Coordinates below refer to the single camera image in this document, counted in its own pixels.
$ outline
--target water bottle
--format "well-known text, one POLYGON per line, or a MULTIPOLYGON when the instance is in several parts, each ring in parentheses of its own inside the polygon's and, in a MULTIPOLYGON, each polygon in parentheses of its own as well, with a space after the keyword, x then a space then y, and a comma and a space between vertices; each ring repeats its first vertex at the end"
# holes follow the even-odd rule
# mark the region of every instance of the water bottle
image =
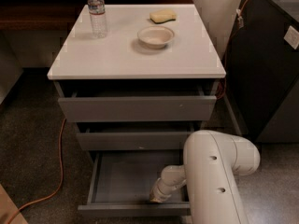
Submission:
POLYGON ((95 38, 105 37, 107 35, 105 1, 87 0, 87 3, 91 16, 93 36, 95 38))

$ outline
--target floor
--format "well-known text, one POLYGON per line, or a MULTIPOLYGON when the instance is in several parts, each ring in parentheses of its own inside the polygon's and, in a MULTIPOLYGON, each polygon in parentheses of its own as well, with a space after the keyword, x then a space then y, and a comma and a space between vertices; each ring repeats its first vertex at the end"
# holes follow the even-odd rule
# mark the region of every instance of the floor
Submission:
MULTIPOLYGON (((51 194, 59 183, 57 143, 64 115, 46 74, 44 69, 26 70, 0 108, 0 183, 17 206, 51 194)), ((234 133, 223 100, 203 127, 234 133)), ((259 149, 258 171, 236 178, 249 223, 299 223, 299 145, 266 144, 259 149)), ((23 210, 28 223, 179 224, 179 217, 83 217, 77 208, 86 203, 93 168, 70 123, 64 128, 63 156, 63 188, 52 199, 23 210)))

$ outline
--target bowl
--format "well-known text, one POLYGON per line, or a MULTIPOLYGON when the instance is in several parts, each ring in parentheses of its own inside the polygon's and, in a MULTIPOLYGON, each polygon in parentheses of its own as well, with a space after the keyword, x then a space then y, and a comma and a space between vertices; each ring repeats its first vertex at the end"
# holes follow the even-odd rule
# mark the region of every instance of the bowl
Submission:
POLYGON ((164 26, 150 26, 138 32, 138 38, 151 49, 162 49, 175 36, 174 31, 164 26))

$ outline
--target sponge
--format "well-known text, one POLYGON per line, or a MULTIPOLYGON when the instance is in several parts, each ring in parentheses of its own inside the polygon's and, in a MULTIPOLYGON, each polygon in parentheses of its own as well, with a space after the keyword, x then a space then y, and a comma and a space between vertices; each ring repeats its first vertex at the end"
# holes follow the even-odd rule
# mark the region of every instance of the sponge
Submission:
POLYGON ((149 17, 152 19, 153 22, 161 24, 167 21, 174 21, 177 18, 177 14, 172 9, 168 8, 151 12, 149 14, 149 17))

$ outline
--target bottom drawer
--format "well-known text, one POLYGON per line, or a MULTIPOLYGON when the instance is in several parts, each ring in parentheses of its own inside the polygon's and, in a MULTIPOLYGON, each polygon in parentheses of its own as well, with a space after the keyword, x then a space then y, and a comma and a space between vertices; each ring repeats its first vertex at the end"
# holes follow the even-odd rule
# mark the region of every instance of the bottom drawer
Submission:
POLYGON ((196 122, 79 123, 83 150, 180 149, 198 130, 196 122))
POLYGON ((181 163, 181 150, 97 154, 87 204, 78 210, 88 217, 187 216, 186 189, 174 192, 165 203, 149 202, 163 168, 181 163))

